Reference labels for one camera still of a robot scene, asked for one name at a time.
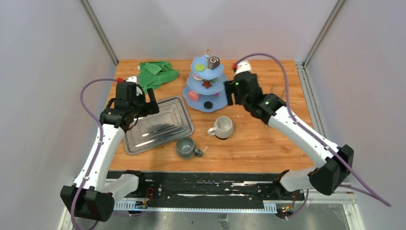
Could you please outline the brown star cookie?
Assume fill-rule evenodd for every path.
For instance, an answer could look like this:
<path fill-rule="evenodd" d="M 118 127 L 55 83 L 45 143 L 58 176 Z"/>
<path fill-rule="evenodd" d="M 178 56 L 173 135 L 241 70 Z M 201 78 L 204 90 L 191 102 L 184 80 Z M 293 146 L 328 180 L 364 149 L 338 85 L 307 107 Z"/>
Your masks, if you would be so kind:
<path fill-rule="evenodd" d="M 211 81 L 210 80 L 203 80 L 202 81 L 202 86 L 206 89 L 209 89 L 212 87 Z"/>

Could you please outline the steel rectangular tray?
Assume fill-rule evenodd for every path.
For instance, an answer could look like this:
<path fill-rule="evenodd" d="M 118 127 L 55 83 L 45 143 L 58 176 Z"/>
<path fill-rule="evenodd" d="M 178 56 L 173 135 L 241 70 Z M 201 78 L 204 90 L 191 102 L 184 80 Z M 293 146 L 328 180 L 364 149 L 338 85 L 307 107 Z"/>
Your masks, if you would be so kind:
<path fill-rule="evenodd" d="M 128 155 L 137 155 L 194 133 L 194 125 L 181 97 L 161 100 L 158 106 L 159 113 L 139 118 L 136 126 L 125 134 L 124 147 Z"/>

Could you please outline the dark chocolate swirl roll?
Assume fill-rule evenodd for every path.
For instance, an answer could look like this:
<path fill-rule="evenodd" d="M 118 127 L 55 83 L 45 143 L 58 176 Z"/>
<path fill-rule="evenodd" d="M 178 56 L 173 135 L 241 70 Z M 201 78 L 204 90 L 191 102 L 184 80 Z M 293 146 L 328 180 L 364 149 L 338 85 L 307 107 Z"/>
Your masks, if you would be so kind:
<path fill-rule="evenodd" d="M 207 59 L 207 68 L 214 70 L 220 65 L 220 58 L 212 56 Z"/>

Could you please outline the black round cookie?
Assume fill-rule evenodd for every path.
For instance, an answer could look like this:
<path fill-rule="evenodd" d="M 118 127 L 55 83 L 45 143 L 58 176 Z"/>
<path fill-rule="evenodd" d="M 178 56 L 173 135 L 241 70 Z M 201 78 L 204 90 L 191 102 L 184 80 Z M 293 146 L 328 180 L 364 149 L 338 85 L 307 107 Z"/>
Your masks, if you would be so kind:
<path fill-rule="evenodd" d="M 203 106 L 206 110 L 210 110 L 213 107 L 213 103 L 211 101 L 206 101 L 204 102 Z"/>

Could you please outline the pink frosted donut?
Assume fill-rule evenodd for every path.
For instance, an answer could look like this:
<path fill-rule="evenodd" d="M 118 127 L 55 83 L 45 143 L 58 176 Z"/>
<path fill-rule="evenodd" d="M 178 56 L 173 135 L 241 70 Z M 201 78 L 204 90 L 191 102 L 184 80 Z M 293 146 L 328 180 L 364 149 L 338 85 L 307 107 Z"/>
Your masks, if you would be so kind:
<path fill-rule="evenodd" d="M 193 76 L 193 78 L 194 78 L 195 80 L 197 80 L 197 81 L 203 81 L 203 78 L 199 77 L 199 76 L 196 75 L 196 74 L 193 74 L 192 76 Z"/>

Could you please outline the green macaron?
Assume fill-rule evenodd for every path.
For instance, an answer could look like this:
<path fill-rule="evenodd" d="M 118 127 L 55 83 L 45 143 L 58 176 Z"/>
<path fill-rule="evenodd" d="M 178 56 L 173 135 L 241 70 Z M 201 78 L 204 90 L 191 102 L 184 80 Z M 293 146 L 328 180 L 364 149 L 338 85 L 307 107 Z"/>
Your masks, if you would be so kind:
<path fill-rule="evenodd" d="M 205 65 L 204 64 L 196 64 L 195 65 L 195 70 L 198 72 L 204 71 L 205 70 Z"/>

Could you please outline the salmon swirl roll cake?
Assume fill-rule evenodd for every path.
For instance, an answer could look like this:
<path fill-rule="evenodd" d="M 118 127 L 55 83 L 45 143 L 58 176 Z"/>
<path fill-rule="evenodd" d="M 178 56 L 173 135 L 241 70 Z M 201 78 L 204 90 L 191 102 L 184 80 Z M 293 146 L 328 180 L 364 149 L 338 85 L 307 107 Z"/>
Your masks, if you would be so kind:
<path fill-rule="evenodd" d="M 200 94 L 197 93 L 197 92 L 195 92 L 195 91 L 193 91 L 193 90 L 190 90 L 190 91 L 188 92 L 188 98 L 189 98 L 190 100 L 194 101 L 194 102 L 197 102 L 197 101 L 199 100 L 199 98 L 200 98 Z"/>

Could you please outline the white ceramic cup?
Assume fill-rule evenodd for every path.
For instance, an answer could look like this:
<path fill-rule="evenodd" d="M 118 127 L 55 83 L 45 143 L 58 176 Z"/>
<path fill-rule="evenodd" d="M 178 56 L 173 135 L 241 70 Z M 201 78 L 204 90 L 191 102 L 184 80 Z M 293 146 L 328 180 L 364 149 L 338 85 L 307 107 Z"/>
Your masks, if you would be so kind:
<path fill-rule="evenodd" d="M 207 130 L 210 136 L 216 136 L 219 139 L 228 139 L 234 132 L 234 124 L 227 116 L 221 116 L 216 119 L 214 126 Z"/>

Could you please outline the grey ceramic mug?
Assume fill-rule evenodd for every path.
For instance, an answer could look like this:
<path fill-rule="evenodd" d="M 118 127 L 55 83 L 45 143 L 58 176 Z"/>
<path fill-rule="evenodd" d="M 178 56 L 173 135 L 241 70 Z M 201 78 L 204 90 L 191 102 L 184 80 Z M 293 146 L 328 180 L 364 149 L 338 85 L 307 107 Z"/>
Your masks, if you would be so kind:
<path fill-rule="evenodd" d="M 177 155 L 182 159 L 202 157 L 203 151 L 196 147 L 194 140 L 190 137 L 181 137 L 176 143 Z"/>

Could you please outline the steel serving tongs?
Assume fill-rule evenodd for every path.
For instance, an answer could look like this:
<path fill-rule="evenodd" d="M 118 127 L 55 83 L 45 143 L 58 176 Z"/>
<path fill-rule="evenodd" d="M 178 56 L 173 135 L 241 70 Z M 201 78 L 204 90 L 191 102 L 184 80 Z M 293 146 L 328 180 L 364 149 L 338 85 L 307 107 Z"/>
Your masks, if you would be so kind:
<path fill-rule="evenodd" d="M 275 117 L 278 114 L 278 110 L 281 108 L 286 107 L 286 102 L 281 98 L 280 96 L 274 94 L 274 93 L 269 93 L 265 96 L 265 101 L 264 101 L 264 111 L 265 111 L 265 116 L 264 116 L 264 121 L 266 121 L 268 124 L 269 120 L 272 117 Z"/>

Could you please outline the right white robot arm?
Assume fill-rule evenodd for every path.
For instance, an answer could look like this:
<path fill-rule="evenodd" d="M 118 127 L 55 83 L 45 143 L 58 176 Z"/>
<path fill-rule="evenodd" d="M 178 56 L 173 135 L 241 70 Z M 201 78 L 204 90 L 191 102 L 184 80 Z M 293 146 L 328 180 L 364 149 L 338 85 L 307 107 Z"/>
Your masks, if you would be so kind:
<path fill-rule="evenodd" d="M 225 81 L 224 85 L 228 105 L 240 104 L 254 118 L 282 132 L 314 164 L 299 171 L 283 171 L 273 182 L 273 191 L 278 199 L 285 200 L 293 191 L 300 189 L 315 189 L 329 196 L 349 175 L 347 167 L 352 165 L 354 150 L 324 138 L 297 117 L 277 95 L 264 94 L 256 74 L 241 72 L 233 80 Z"/>

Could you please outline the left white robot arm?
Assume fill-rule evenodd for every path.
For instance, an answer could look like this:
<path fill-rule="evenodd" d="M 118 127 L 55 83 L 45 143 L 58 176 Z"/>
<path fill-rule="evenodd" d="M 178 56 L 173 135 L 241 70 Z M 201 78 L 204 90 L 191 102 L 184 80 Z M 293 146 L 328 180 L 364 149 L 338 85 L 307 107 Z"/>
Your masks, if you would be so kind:
<path fill-rule="evenodd" d="M 136 119 L 159 113 L 153 89 L 143 90 L 135 80 L 116 85 L 115 97 L 96 118 L 98 131 L 89 156 L 72 185 L 62 187 L 60 197 L 74 221 L 76 217 L 105 222 L 117 202 L 128 194 L 141 198 L 146 194 L 144 174 L 127 170 L 114 182 L 105 180 L 113 156 Z"/>

